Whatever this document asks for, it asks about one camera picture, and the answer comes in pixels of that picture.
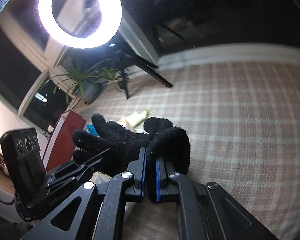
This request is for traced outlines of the black knit glove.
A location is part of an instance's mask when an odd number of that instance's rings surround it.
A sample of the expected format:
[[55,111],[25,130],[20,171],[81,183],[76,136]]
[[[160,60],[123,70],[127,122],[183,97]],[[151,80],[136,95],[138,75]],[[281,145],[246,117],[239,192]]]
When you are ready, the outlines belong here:
[[174,126],[166,118],[150,117],[143,123],[145,133],[132,132],[114,121],[104,119],[101,114],[93,114],[91,120],[98,136],[82,129],[74,131],[72,141],[77,150],[72,154],[77,164],[110,149],[110,156],[99,172],[115,176],[126,171],[131,161],[138,160],[140,148],[147,148],[147,165],[151,166],[159,157],[173,164],[175,170],[187,174],[190,166],[191,145],[187,132]]

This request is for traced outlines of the yellow-green microfiber cloth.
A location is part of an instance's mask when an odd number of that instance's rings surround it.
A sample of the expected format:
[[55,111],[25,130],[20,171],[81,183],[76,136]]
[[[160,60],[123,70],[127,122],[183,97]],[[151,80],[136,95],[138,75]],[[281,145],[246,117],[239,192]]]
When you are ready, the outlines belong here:
[[148,115],[149,110],[147,109],[142,111],[141,113],[134,112],[131,115],[122,118],[119,121],[119,124],[130,131],[134,131],[134,128],[136,128],[137,126],[139,126],[139,124],[144,122],[148,118]]

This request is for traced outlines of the blue soft object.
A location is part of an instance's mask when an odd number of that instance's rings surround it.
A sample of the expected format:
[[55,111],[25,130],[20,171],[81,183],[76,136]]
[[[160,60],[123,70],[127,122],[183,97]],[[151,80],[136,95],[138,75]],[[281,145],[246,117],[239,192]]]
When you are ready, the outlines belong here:
[[90,135],[98,137],[98,133],[92,124],[87,125],[86,130]]

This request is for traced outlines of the dark red box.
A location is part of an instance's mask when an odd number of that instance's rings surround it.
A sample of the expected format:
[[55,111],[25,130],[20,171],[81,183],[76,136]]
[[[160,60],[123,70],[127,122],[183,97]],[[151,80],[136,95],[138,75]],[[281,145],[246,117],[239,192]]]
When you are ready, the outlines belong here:
[[76,147],[72,134],[77,129],[83,129],[85,123],[86,120],[73,111],[60,115],[43,155],[46,171],[71,160]]

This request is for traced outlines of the potted spider plant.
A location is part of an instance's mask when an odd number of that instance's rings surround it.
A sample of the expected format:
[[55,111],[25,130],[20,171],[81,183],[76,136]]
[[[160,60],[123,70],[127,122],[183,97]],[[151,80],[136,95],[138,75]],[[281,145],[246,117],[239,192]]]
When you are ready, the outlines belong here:
[[123,87],[123,81],[129,81],[129,73],[126,72],[126,68],[119,69],[115,67],[106,68],[102,66],[107,61],[112,59],[106,59],[97,62],[87,70],[81,70],[81,62],[71,63],[71,68],[65,74],[58,74],[47,79],[40,88],[43,88],[48,82],[53,80],[56,77],[65,77],[63,80],[57,82],[52,91],[53,94],[57,92],[59,84],[64,83],[65,81],[72,80],[73,84],[65,92],[65,101],[66,104],[70,104],[70,97],[74,96],[75,98],[80,98],[87,91],[86,88],[88,85],[101,87],[109,82],[117,82],[117,86],[114,86],[116,89],[120,88],[121,90],[127,90]]

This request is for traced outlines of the black tripod stand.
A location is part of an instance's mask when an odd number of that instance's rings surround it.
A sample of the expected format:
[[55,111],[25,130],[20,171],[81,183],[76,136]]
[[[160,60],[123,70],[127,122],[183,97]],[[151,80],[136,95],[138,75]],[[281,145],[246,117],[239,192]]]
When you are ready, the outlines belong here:
[[168,80],[166,80],[163,76],[155,71],[159,68],[156,64],[148,61],[144,57],[137,55],[134,51],[132,51],[132,49],[128,48],[127,46],[120,44],[117,41],[116,37],[113,37],[108,42],[108,47],[113,53],[113,61],[111,63],[111,66],[114,67],[114,69],[119,73],[117,83],[119,85],[119,88],[124,91],[126,99],[130,98],[130,94],[128,91],[129,74],[127,69],[132,66],[136,66],[139,69],[143,70],[145,73],[159,81],[165,87],[173,87],[173,85]]

